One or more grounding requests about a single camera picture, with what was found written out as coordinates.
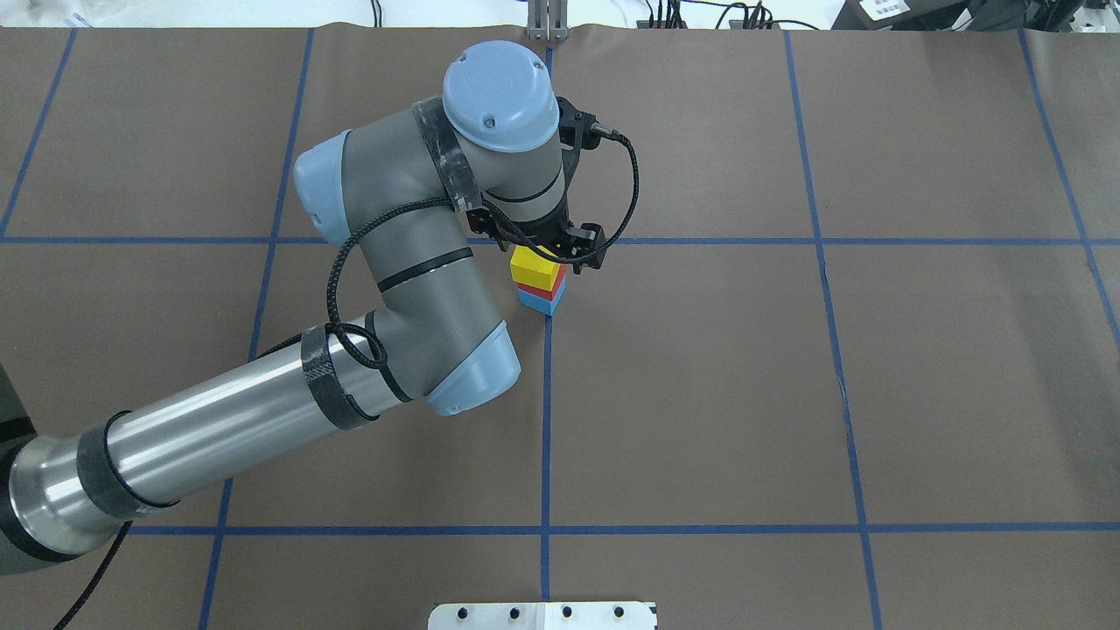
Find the stacked blocks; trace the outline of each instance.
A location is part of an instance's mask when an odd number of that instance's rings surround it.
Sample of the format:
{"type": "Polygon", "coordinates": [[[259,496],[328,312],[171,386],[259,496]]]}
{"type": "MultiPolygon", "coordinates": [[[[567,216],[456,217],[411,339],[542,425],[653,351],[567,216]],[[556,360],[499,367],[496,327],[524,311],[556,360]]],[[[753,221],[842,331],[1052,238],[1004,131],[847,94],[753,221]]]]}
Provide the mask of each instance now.
{"type": "Polygon", "coordinates": [[[545,315],[556,313],[568,287],[568,266],[544,260],[517,245],[510,259],[510,275],[517,285],[517,300],[545,315]]]}

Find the white label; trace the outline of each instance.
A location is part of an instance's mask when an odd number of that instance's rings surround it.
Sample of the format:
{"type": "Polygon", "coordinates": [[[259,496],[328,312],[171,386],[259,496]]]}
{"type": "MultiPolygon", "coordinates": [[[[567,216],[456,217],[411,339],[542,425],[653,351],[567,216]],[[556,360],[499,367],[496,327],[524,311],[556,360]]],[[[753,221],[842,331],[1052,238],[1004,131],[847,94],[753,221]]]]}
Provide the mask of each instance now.
{"type": "Polygon", "coordinates": [[[909,10],[903,0],[859,0],[859,6],[875,21],[900,16],[909,10]]]}

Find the white mounting plate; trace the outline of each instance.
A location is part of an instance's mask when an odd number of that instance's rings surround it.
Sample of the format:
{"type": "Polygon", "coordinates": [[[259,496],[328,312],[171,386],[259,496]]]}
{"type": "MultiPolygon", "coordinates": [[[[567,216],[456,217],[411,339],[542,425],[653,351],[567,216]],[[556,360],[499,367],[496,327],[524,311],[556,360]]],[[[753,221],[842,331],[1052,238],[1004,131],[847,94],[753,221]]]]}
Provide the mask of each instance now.
{"type": "Polygon", "coordinates": [[[428,630],[656,630],[656,610],[643,602],[440,604],[428,617],[428,630]],[[511,615],[514,609],[516,619],[511,615]],[[564,609],[570,609],[569,617],[564,609]],[[465,619],[460,611],[466,611],[465,619]]]}

